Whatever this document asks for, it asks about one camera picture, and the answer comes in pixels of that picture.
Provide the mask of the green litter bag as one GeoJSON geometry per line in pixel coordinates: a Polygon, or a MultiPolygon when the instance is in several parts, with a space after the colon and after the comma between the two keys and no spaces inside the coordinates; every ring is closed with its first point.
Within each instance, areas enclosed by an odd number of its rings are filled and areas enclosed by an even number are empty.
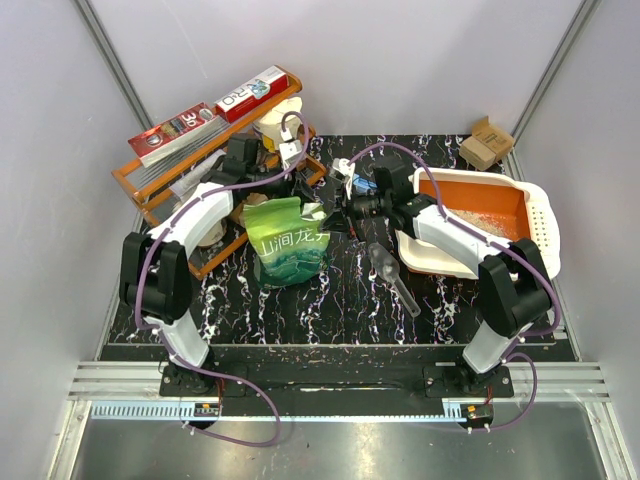
{"type": "Polygon", "coordinates": [[[320,230],[326,217],[322,204],[298,197],[272,199],[245,206],[243,215],[261,287],[301,284],[326,269],[330,235],[320,230]]]}

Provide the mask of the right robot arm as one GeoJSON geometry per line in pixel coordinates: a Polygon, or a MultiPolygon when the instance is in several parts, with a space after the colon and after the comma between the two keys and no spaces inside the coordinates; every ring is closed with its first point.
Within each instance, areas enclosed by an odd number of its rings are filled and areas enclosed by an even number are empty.
{"type": "Polygon", "coordinates": [[[374,189],[360,194],[352,187],[350,162],[332,168],[340,185],[322,228],[361,241],[361,222],[385,218],[396,231],[437,247],[470,270],[479,284],[482,323],[444,378],[447,386],[476,396],[532,325],[557,304],[540,249],[529,238],[512,241],[461,219],[443,205],[440,191],[420,192],[418,174],[400,165],[378,163],[373,173],[374,189]]]}

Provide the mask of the clear plastic scoop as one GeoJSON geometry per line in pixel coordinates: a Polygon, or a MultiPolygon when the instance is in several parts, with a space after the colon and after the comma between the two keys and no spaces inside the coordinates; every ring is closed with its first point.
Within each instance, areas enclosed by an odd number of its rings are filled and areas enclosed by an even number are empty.
{"type": "Polygon", "coordinates": [[[371,243],[368,254],[376,274],[398,295],[408,314],[416,318],[421,313],[421,308],[400,278],[399,262],[379,243],[371,243]]]}

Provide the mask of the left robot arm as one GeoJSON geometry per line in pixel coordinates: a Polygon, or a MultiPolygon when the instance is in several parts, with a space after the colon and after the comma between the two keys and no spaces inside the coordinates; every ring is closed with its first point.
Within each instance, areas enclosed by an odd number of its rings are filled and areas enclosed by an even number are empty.
{"type": "Polygon", "coordinates": [[[148,232],[125,237],[119,299],[133,310],[138,330],[160,337],[169,356],[170,386],[200,396],[213,390],[218,377],[214,353],[190,312],[193,252],[250,194],[288,198],[307,191],[295,174],[307,148],[306,141],[289,140],[280,148],[280,167],[266,168],[256,162],[258,139],[234,134],[177,211],[148,232]]]}

